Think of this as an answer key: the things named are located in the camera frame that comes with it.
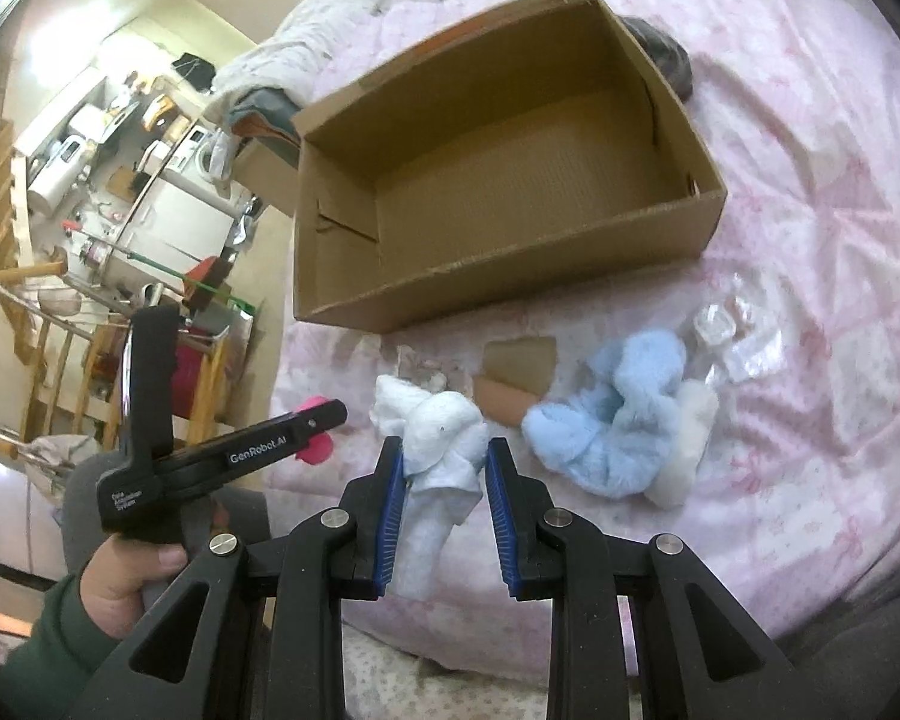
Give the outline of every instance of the white fabric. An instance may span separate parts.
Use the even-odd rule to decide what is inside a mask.
[[[643,491],[661,509],[682,506],[690,495],[697,480],[697,466],[703,459],[703,450],[717,418],[720,397],[703,382],[687,379],[677,388],[677,406],[680,426],[673,456]]]
[[[63,505],[63,479],[52,469],[67,469],[78,466],[87,458],[100,453],[100,445],[90,436],[41,436],[24,446],[26,452],[20,457],[26,463],[26,478],[34,484],[40,494],[54,506]],[[26,453],[36,456],[40,464],[31,461]]]
[[[424,601],[444,543],[484,495],[478,473],[490,433],[459,392],[431,394],[388,375],[377,379],[370,421],[381,437],[402,437],[409,482],[391,589]]]
[[[301,1],[274,37],[217,72],[215,95],[204,115],[221,121],[233,103],[259,88],[282,89],[301,108],[309,105],[317,74],[375,12],[377,1]]]

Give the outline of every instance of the blanket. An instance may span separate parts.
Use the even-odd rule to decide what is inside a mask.
[[[396,4],[327,65],[314,94],[499,1]],[[690,53],[688,111],[730,188],[703,259],[386,338],[289,322],[272,412],[319,393],[341,397],[352,419],[323,466],[269,470],[271,526],[287,531],[370,472],[379,450],[367,418],[373,383],[394,371],[399,344],[473,373],[492,338],[551,335],[559,365],[550,396],[566,396],[605,338],[676,327],[740,274],[784,328],[786,367],[724,393],[682,509],[584,493],[543,469],[519,435],[494,432],[508,436],[521,472],[543,479],[557,505],[605,532],[636,541],[678,533],[780,635],[900,564],[900,43],[844,0],[607,2]],[[389,594],[343,613],[449,668],[545,679],[549,607],[509,599],[486,504],[447,542],[436,585],[425,603]]]

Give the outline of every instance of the cardboard box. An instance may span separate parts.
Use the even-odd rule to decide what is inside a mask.
[[[237,154],[233,160],[231,178],[288,217],[296,212],[300,185],[296,167],[259,141],[251,141]]]
[[[518,0],[301,111],[295,315],[385,333],[698,256],[727,190],[601,0]]]

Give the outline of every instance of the blue fluffy towel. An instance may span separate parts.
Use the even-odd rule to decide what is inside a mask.
[[[523,435],[549,470],[588,493],[642,493],[673,453],[686,348],[669,330],[647,330],[606,343],[586,365],[596,384],[533,406]]]

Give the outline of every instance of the person's hand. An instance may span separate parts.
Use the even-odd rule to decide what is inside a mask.
[[[213,533],[226,529],[226,509],[214,506]],[[94,553],[80,577],[80,600],[108,637],[126,638],[144,614],[140,590],[147,581],[168,580],[187,565],[179,544],[151,544],[111,536]]]

